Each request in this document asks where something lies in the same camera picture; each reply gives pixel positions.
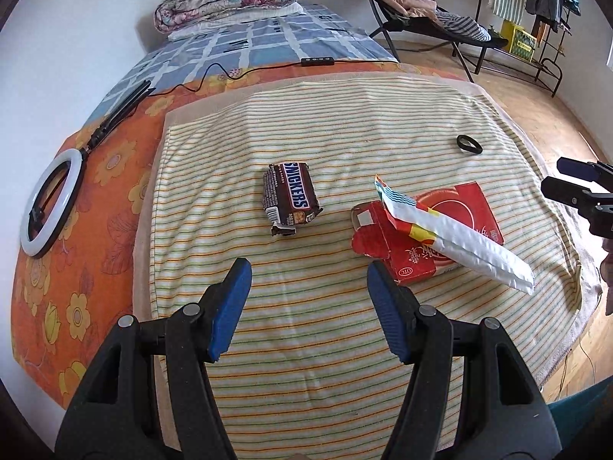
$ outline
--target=white ring light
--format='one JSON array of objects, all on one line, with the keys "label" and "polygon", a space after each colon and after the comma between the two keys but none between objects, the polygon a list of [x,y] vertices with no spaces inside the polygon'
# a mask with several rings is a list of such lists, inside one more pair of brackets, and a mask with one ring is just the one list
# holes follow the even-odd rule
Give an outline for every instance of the white ring light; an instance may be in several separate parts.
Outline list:
[{"label": "white ring light", "polygon": [[[69,163],[68,175],[66,176],[59,198],[57,198],[57,202],[53,206],[41,231],[36,237],[30,238],[30,211],[36,205],[43,187],[49,183],[48,180],[65,163]],[[81,173],[84,168],[82,153],[77,149],[68,149],[59,154],[45,169],[45,172],[42,173],[41,178],[39,178],[28,198],[26,210],[21,219],[21,246],[27,255],[40,258],[51,248],[51,244],[59,234],[59,229],[64,226],[68,218],[70,207],[72,207],[69,204],[73,203],[76,192],[79,191],[78,187],[82,180]]]}]

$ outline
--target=white plastic packet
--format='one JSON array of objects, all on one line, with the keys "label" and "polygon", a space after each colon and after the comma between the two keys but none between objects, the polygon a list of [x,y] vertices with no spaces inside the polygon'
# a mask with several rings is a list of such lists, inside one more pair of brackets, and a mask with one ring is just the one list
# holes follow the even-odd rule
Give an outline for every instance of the white plastic packet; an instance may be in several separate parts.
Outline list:
[{"label": "white plastic packet", "polygon": [[534,290],[534,274],[522,259],[471,227],[388,187],[375,176],[375,187],[394,228],[435,251],[526,294]]}]

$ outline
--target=black ring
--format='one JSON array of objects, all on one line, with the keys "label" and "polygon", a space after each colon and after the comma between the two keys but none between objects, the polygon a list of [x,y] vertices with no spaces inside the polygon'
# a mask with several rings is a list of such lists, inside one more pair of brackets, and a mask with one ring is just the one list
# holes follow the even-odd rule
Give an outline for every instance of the black ring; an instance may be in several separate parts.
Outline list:
[{"label": "black ring", "polygon": [[479,145],[479,142],[468,135],[459,135],[456,138],[456,143],[458,147],[466,152],[472,152],[473,154],[481,154],[483,152],[483,147]]}]

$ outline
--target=teal fabric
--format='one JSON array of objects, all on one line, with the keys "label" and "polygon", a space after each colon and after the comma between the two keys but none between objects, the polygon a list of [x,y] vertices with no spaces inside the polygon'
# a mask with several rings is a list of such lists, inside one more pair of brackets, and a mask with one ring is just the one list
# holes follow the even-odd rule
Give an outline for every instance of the teal fabric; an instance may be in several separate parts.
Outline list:
[{"label": "teal fabric", "polygon": [[549,404],[562,448],[566,448],[584,425],[592,419],[611,383],[613,376],[580,393]]}]

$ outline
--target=silver bolt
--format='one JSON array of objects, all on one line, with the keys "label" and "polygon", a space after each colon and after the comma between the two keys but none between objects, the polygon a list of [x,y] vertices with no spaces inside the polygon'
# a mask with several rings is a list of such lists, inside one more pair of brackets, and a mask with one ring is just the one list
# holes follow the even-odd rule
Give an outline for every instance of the silver bolt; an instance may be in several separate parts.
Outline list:
[{"label": "silver bolt", "polygon": [[434,306],[430,306],[429,304],[424,304],[419,307],[419,313],[424,316],[434,316],[436,315],[436,308]]},{"label": "silver bolt", "polygon": [[195,316],[200,313],[200,307],[196,303],[186,304],[183,307],[183,315]]},{"label": "silver bolt", "polygon": [[496,330],[500,328],[500,322],[491,316],[488,316],[485,321],[485,326],[489,329]]},{"label": "silver bolt", "polygon": [[123,315],[118,321],[117,324],[119,325],[119,327],[121,327],[122,329],[126,328],[126,327],[130,327],[130,325],[132,325],[134,323],[134,316],[132,315]]}]

